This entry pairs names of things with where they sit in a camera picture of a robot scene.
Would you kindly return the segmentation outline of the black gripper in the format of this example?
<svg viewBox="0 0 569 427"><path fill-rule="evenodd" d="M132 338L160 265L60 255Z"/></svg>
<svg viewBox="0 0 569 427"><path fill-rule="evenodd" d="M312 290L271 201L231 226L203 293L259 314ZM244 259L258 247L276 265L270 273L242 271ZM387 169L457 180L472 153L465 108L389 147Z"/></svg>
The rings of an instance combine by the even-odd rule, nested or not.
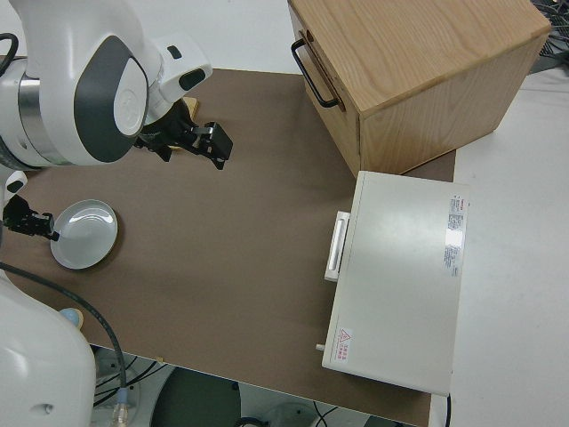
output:
<svg viewBox="0 0 569 427"><path fill-rule="evenodd" d="M174 103L163 117L142 127L136 139L136 147L147 149L169 162L172 156L170 147L177 144L187 126L193 126L187 104ZM209 122L192 127L190 134L195 136L191 144L192 152L208 158L218 170L222 170L233 149L233 141L222 126L217 122Z"/></svg>
<svg viewBox="0 0 569 427"><path fill-rule="evenodd" d="M57 242L60 233L50 225L54 219L51 213L32 213L28 202L20 196L13 196L3 210L3 224L11 231L26 233L29 236L40 236Z"/></svg>

